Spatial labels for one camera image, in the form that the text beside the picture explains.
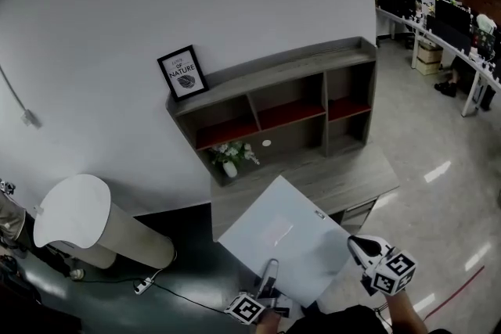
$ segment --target gray floor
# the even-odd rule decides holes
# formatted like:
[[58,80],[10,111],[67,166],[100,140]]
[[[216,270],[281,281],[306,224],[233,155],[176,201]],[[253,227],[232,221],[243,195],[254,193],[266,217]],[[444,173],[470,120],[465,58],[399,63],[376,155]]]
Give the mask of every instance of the gray floor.
[[[501,310],[501,99],[492,111],[462,118],[466,95],[446,98],[433,89],[437,76],[409,68],[411,52],[383,41],[371,136],[401,183],[377,204],[362,232],[380,235],[407,249],[419,261],[409,296],[422,316],[446,300],[481,266],[471,284],[427,320],[430,329],[455,334],[490,332]],[[180,249],[176,265],[158,283],[208,306],[222,309],[235,296],[241,268],[210,241],[210,210],[205,207],[145,217]],[[62,279],[37,260],[23,265],[41,288],[45,302],[81,317],[87,333],[247,332],[212,311],[191,305],[159,289],[142,296],[132,284],[77,284]],[[115,280],[150,270],[119,260],[88,279]],[[320,306],[338,311],[356,303],[381,305],[359,284],[360,271],[349,263],[324,293]]]

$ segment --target picture frame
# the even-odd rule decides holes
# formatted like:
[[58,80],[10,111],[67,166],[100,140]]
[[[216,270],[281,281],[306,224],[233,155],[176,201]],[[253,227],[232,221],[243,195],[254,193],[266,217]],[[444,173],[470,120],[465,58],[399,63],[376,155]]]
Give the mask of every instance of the picture frame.
[[157,59],[176,102],[209,90],[193,45]]

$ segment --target flower vase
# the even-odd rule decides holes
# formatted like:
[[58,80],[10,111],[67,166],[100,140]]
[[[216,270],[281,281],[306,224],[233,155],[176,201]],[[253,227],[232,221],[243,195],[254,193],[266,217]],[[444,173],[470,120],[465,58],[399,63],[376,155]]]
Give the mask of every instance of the flower vase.
[[225,173],[228,175],[230,178],[236,177],[238,174],[238,171],[236,171],[235,164],[233,164],[232,161],[227,161],[222,164],[222,168],[224,169]]

